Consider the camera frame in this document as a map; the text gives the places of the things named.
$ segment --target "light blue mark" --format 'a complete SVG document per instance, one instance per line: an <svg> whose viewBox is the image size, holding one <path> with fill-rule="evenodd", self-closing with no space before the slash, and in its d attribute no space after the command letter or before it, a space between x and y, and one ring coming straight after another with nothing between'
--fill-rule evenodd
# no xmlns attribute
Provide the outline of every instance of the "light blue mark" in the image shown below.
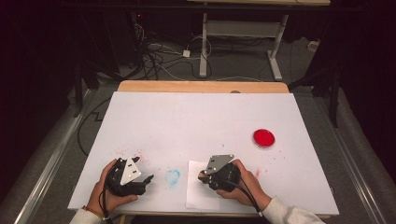
<svg viewBox="0 0 396 224"><path fill-rule="evenodd" d="M166 173L165 181L169 187L174 188L180 179L180 172L178 170L170 170Z"/></svg>

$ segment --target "hand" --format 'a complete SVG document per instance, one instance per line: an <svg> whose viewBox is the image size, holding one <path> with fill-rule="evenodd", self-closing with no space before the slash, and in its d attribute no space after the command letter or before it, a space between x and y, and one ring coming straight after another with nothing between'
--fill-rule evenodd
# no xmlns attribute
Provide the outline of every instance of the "hand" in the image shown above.
<svg viewBox="0 0 396 224"><path fill-rule="evenodd" d="M100 175L99 182L95 184L95 187L93 188L92 194L90 201L87 204L87 207L91 208L93 211L101 214L102 216L103 211L102 208L100 207L99 200L101 205L103 205L102 201L102 191L103 191L103 186L105 184L106 180L106 175L107 173L111 170L111 167L113 167L116 164L117 160L114 159L111 163L109 163L102 171L102 174ZM106 190L106 209L108 213L110 214L113 212L113 210L123 204L130 203L133 201L137 200L136 195L128 195L125 197L119 197L114 194L112 194L108 189Z"/></svg>
<svg viewBox="0 0 396 224"><path fill-rule="evenodd" d="M249 170L247 170L240 160L232 161L233 165L239 168L241 172L241 180L238 185L248 192L250 190L253 198L256 200L260 210L264 210L271 202L271 198L262 190L259 180ZM238 202L244 205L253 206L248 196L245 195L240 189L234 189L231 192L218 189L216 193L225 199L236 199Z"/></svg>

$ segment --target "red dot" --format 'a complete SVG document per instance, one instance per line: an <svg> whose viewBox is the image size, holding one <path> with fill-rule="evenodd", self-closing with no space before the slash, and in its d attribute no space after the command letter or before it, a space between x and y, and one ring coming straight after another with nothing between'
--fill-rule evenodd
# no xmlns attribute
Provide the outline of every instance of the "red dot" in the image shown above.
<svg viewBox="0 0 396 224"><path fill-rule="evenodd" d="M253 139L259 147L270 147L275 142L274 135L265 129L259 129L254 132Z"/></svg>

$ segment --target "white sleeve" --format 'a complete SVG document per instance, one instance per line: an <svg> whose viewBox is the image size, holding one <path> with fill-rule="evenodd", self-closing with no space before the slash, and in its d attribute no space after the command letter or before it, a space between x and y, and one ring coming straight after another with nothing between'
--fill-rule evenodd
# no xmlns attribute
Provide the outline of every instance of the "white sleeve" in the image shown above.
<svg viewBox="0 0 396 224"><path fill-rule="evenodd" d="M80 208L77 210L70 224L100 224L102 219L92 212Z"/></svg>
<svg viewBox="0 0 396 224"><path fill-rule="evenodd" d="M289 207L274 197L262 214L272 224L324 223L315 214L298 207Z"/></svg>

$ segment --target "black device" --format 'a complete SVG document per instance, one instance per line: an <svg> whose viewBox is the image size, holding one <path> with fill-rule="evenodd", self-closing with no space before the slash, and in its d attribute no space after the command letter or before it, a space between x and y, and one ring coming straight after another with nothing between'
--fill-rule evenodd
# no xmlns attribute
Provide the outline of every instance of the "black device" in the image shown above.
<svg viewBox="0 0 396 224"><path fill-rule="evenodd" d="M206 170L201 171L198 179L208 184L213 190L233 191L241 179L241 172L238 167L229 162L232 159L233 155L212 156Z"/></svg>
<svg viewBox="0 0 396 224"><path fill-rule="evenodd" d="M127 195L142 195L146 192L146 185L151 182L154 175L150 175L143 182L133 182L141 175L135 162L139 157L123 160L119 158L106 178L106 187L113 194L123 197Z"/></svg>

